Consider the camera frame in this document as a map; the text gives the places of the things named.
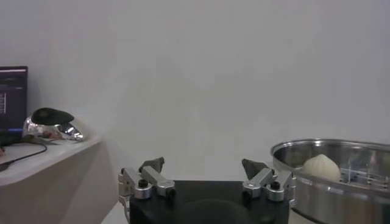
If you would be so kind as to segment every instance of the shiny metal object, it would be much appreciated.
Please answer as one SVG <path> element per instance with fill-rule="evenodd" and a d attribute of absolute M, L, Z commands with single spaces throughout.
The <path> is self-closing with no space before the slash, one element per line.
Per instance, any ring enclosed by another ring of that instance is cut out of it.
<path fill-rule="evenodd" d="M 157 193 L 159 195 L 166 198 L 172 198 L 175 196 L 175 182 L 161 176 L 161 174 L 159 174 L 151 166 L 143 167 L 141 176 L 156 187 Z"/>
<path fill-rule="evenodd" d="M 337 139 L 284 142 L 271 148 L 274 167 L 296 177 L 294 210 L 329 224 L 390 223 L 390 145 Z M 304 162 L 325 154 L 341 168 L 340 182 L 303 173 Z"/>
<path fill-rule="evenodd" d="M 23 125 L 23 136 L 32 135 L 56 144 L 59 140 L 80 142 L 86 139 L 85 133 L 80 131 L 82 125 L 77 120 L 56 125 L 40 125 L 31 121 L 29 116 Z"/>
<path fill-rule="evenodd" d="M 127 223 L 130 223 L 130 183 L 124 181 L 123 174 L 118 175 L 118 201 L 123 205 L 124 216 Z"/>
<path fill-rule="evenodd" d="M 148 199 L 152 196 L 152 185 L 146 182 L 145 186 L 141 186 L 141 182 L 145 180 L 133 168 L 123 168 L 123 172 L 118 179 L 119 193 L 122 193 L 120 196 L 129 196 L 129 193 L 137 199 Z M 127 189 L 122 191 L 121 184 L 124 184 L 123 187 L 128 187 L 129 191 Z"/>
<path fill-rule="evenodd" d="M 252 179 L 243 182 L 243 191 L 248 192 L 251 198 L 258 198 L 265 184 L 274 180 L 274 174 L 269 168 L 264 168 L 258 172 Z"/>
<path fill-rule="evenodd" d="M 284 199 L 293 200 L 294 198 L 288 198 L 290 188 L 293 188 L 293 173 L 287 170 L 280 172 L 276 180 L 266 186 L 267 198 L 271 201 L 283 201 Z"/>

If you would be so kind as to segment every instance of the computer monitor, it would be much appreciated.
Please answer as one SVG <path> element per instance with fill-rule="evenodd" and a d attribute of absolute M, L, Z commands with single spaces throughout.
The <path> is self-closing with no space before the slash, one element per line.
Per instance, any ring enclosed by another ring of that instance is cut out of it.
<path fill-rule="evenodd" d="M 0 67 L 0 135 L 21 135 L 27 110 L 27 66 Z"/>

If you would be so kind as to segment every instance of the white shelf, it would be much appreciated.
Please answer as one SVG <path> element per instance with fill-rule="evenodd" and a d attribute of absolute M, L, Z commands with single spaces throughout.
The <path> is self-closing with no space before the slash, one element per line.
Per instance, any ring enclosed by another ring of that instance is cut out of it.
<path fill-rule="evenodd" d="M 57 164 L 85 149 L 88 149 L 101 142 L 101 138 L 90 138 L 85 142 L 65 145 L 48 145 L 44 153 L 22 159 L 11 164 L 8 169 L 0 171 L 0 186 L 19 182 L 32 176 L 48 167 Z M 16 145 L 5 148 L 5 156 L 0 158 L 0 163 L 11 159 L 19 158 L 42 150 L 40 145 Z"/>

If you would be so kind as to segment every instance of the steamed bun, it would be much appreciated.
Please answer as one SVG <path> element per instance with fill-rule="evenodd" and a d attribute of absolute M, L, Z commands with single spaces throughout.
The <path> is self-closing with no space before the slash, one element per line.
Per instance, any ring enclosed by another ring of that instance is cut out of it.
<path fill-rule="evenodd" d="M 339 181 L 341 177 L 337 164 L 324 154 L 320 154 L 306 161 L 302 170 L 310 175 L 332 181 Z"/>

